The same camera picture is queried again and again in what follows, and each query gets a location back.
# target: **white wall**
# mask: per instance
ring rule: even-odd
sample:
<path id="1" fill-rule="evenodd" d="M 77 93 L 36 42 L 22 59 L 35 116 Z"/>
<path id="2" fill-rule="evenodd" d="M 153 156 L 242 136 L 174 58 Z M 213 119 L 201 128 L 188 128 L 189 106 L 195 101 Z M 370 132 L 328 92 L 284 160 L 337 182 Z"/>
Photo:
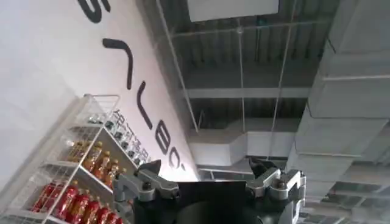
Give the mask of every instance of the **white wall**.
<path id="1" fill-rule="evenodd" d="M 0 38 L 0 191 L 76 98 L 62 77 L 40 69 L 3 41 Z"/>
<path id="2" fill-rule="evenodd" d="M 171 180 L 196 180 L 196 167 L 181 124 L 158 67 L 146 28 L 134 1 L 110 1 L 102 19 L 92 23 L 78 1 L 6 0 L 0 9 L 1 117 L 7 181 L 34 144 L 74 96 L 118 94 L 118 107 L 143 147 L 163 161 L 161 174 Z M 132 89 L 126 88 L 128 58 L 123 50 L 106 49 L 103 38 L 119 39 L 133 54 Z M 146 125 L 137 107 L 137 91 L 145 81 L 142 104 L 153 124 Z M 155 140 L 164 120 L 186 170 L 168 166 Z"/>

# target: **shelf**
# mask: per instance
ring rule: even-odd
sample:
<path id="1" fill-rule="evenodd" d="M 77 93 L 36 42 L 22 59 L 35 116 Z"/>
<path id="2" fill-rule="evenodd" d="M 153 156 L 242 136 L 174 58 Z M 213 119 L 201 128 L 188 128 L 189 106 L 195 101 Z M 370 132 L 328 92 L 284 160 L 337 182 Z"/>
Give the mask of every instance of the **shelf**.
<path id="1" fill-rule="evenodd" d="M 58 218 L 56 218 L 56 217 L 54 217 L 52 215 L 48 216 L 48 220 L 50 220 L 50 221 L 52 221 L 54 223 L 58 223 L 58 224 L 69 224 L 68 222 L 60 220 L 60 219 L 58 219 Z"/>
<path id="2" fill-rule="evenodd" d="M 46 216 L 48 215 L 47 213 L 38 213 L 20 209 L 8 209 L 6 210 L 5 214 L 8 216 L 23 217 L 34 220 L 44 220 L 44 218 L 46 218 Z"/>
<path id="3" fill-rule="evenodd" d="M 94 197 L 98 195 L 102 203 L 113 204 L 113 191 L 84 167 L 79 166 L 73 179 L 79 182 L 79 189 L 89 189 L 90 194 Z"/>
<path id="4" fill-rule="evenodd" d="M 82 173 L 82 178 L 83 177 L 86 177 L 86 178 L 91 178 L 93 181 L 96 182 L 96 184 L 99 186 L 99 188 L 103 188 L 105 189 L 107 192 L 109 192 L 110 194 L 112 194 L 112 190 L 107 186 L 105 185 L 101 180 L 99 180 L 98 178 L 96 178 L 96 176 L 94 176 L 92 173 L 90 173 L 88 170 L 86 170 L 86 168 L 84 168 L 83 166 L 80 166 L 79 167 L 79 170 L 81 171 L 80 173 Z"/>
<path id="5" fill-rule="evenodd" d="M 110 151 L 111 159 L 117 159 L 119 161 L 120 169 L 123 167 L 126 168 L 127 173 L 134 173 L 137 170 L 138 166 L 105 127 L 97 137 L 97 141 L 103 142 L 103 150 Z"/>
<path id="6" fill-rule="evenodd" d="M 69 161 L 45 161 L 43 162 L 44 165 L 53 165 L 53 166 L 63 166 L 63 167 L 77 167 L 79 163 L 75 162 L 69 162 Z"/>

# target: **black lettering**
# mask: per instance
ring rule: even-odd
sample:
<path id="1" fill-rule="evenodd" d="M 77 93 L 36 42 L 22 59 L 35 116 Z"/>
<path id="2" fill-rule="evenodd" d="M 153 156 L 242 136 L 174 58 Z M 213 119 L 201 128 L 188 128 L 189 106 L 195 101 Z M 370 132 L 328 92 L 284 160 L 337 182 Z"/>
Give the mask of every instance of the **black lettering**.
<path id="1" fill-rule="evenodd" d="M 142 96 L 142 93 L 143 93 L 143 91 L 145 89 L 145 86 L 146 86 L 146 82 L 142 81 L 140 87 L 138 88 L 138 92 L 136 94 L 136 104 L 138 106 L 138 109 L 139 109 L 142 117 L 144 117 L 146 125 L 151 130 L 153 128 L 152 122 L 151 122 L 149 116 L 146 114 L 146 111 L 145 111 L 145 109 L 144 109 L 144 107 L 142 106 L 142 103 L 141 103 L 141 96 Z"/>
<path id="2" fill-rule="evenodd" d="M 87 4 L 87 0 L 78 0 L 79 5 L 81 6 L 81 9 L 83 10 L 85 16 L 92 22 L 92 23 L 99 23 L 102 21 L 102 9 L 98 3 L 98 0 L 91 0 L 91 4 L 93 6 L 93 10 L 90 9 L 90 6 Z M 111 11 L 111 6 L 108 0 L 102 0 L 104 9 L 106 11 Z"/>
<path id="3" fill-rule="evenodd" d="M 129 65 L 127 67 L 126 88 L 130 90 L 132 88 L 133 79 L 133 53 L 130 50 L 129 46 L 121 40 L 114 40 L 109 38 L 103 38 L 103 46 L 109 49 L 122 49 L 126 52 L 127 58 L 129 59 Z"/>
<path id="4" fill-rule="evenodd" d="M 168 129 L 166 129 L 163 120 L 160 120 L 157 125 L 155 138 L 158 145 L 160 146 L 161 151 L 164 155 L 166 155 L 169 149 L 169 145 L 171 144 L 171 136 L 169 135 Z"/>
<path id="5" fill-rule="evenodd" d="M 174 164 L 174 158 L 172 157 L 173 155 L 176 157 L 176 164 Z M 180 166 L 180 156 L 175 147 L 172 147 L 171 151 L 169 152 L 169 166 L 174 169 L 177 169 Z"/>

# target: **red bottle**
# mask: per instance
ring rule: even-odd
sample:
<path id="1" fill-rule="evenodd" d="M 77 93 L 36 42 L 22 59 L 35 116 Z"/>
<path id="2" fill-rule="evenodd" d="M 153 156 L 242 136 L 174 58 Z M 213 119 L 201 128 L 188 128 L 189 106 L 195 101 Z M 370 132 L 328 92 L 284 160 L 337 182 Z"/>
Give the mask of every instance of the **red bottle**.
<path id="1" fill-rule="evenodd" d="M 85 190 L 84 193 L 79 193 L 72 203 L 72 207 L 66 214 L 65 221 L 70 224 L 78 224 L 84 215 L 88 202 L 90 201 L 90 191 Z"/>
<path id="2" fill-rule="evenodd" d="M 58 201 L 57 206 L 53 210 L 53 215 L 57 218 L 61 220 L 66 218 L 66 213 L 68 212 L 69 207 L 78 193 L 76 186 L 77 180 L 72 181 L 72 183 L 66 188 L 62 197 Z"/>
<path id="3" fill-rule="evenodd" d="M 110 210 L 108 209 L 109 205 L 106 204 L 105 207 L 98 210 L 96 214 L 96 224 L 106 224 Z"/>
<path id="4" fill-rule="evenodd" d="M 51 192 L 50 196 L 46 200 L 46 203 L 43 205 L 40 212 L 47 212 L 50 210 L 51 206 L 54 205 L 55 200 L 59 197 L 61 191 L 63 189 L 63 183 L 57 183 L 55 185 L 53 191 Z"/>
<path id="5" fill-rule="evenodd" d="M 115 222 L 118 218 L 119 217 L 114 212 L 111 212 L 111 213 L 109 213 L 105 224 L 115 224 Z"/>
<path id="6" fill-rule="evenodd" d="M 121 219 L 121 218 L 118 218 L 118 219 L 116 220 L 115 224 L 123 224 L 122 219 Z"/>
<path id="7" fill-rule="evenodd" d="M 81 220 L 82 224 L 92 224 L 96 220 L 96 214 L 100 208 L 99 197 L 96 200 L 90 201 L 85 209 L 84 216 Z"/>
<path id="8" fill-rule="evenodd" d="M 38 200 L 34 203 L 32 208 L 30 209 L 33 212 L 40 212 L 43 205 L 46 203 L 51 193 L 55 188 L 55 183 L 51 182 L 43 187 L 41 194 L 39 195 Z"/>

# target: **screw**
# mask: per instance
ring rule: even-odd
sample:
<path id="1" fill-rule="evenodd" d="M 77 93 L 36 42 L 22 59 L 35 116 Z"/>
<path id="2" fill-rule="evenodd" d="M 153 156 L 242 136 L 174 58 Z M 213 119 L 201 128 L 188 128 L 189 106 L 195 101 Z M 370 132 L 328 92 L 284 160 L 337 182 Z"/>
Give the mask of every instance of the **screw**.
<path id="1" fill-rule="evenodd" d="M 142 190 L 149 190 L 150 188 L 152 188 L 150 182 L 145 182 L 142 184 Z"/>
<path id="2" fill-rule="evenodd" d="M 282 180 L 279 180 L 277 183 L 277 187 L 283 189 L 286 187 L 286 183 L 283 182 Z"/>

